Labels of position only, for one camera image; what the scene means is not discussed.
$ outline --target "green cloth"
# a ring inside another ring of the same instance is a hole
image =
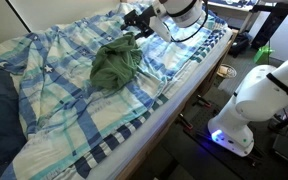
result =
[[[133,33],[126,33],[98,50],[92,63],[92,85],[110,90],[121,88],[134,77],[141,59],[142,51]]]

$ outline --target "blue and white checkered sheet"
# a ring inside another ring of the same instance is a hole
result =
[[[0,68],[21,76],[19,113],[28,138],[2,179],[85,177],[82,172],[88,174],[170,98],[163,96],[168,82],[222,27],[210,17],[184,43],[166,43],[156,35],[139,39],[143,59],[133,80],[114,92],[92,87],[89,75],[97,50],[122,36],[127,12],[146,7],[121,4],[106,15],[0,44]],[[198,28],[182,30],[167,23],[176,38]]]
[[[201,63],[206,55],[211,51],[211,49],[221,40],[221,38],[226,33],[227,24],[224,20],[218,18],[213,12],[209,11],[211,19],[214,18],[216,22],[214,29],[210,36],[204,41],[204,43],[198,48],[198,50],[189,58],[191,61],[196,61]],[[182,80],[185,81],[189,77],[182,77]],[[178,89],[179,87],[174,86],[172,91]],[[81,157],[74,165],[70,166],[68,169],[59,174],[55,179],[85,179],[88,177],[89,173],[92,172],[92,169],[96,167],[102,160],[109,156],[113,150],[120,145],[122,142],[127,140],[141,125],[150,117],[154,111],[166,103],[169,98],[171,98],[169,93],[170,88],[165,88],[162,94],[156,99],[151,109],[145,112],[142,116],[122,125],[115,132],[112,132],[109,136],[104,138],[98,146],[93,148],[90,152],[86,153]]]

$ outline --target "blue led light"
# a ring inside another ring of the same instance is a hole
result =
[[[217,130],[215,132],[212,133],[212,139],[213,141],[216,141],[216,138],[218,135],[220,135],[222,133],[222,130]]]

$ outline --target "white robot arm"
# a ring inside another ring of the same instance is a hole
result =
[[[251,70],[222,111],[208,122],[217,144],[247,156],[253,146],[250,121],[269,120],[288,105],[288,60],[279,68],[261,65]]]
[[[148,37],[155,32],[164,41],[171,42],[171,34],[163,23],[166,17],[171,17],[178,27],[185,28],[204,15],[202,0],[156,0],[141,15],[137,15],[135,10],[125,15],[125,24],[121,26],[121,29],[136,26],[141,30],[136,39]]]

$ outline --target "green object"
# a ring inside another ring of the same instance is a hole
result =
[[[92,63],[92,85],[109,90],[121,88],[134,77],[141,59],[142,51],[133,33],[126,33],[98,50]]]
[[[274,52],[269,46],[260,47],[254,56],[254,62],[256,64],[268,64],[269,55]]]

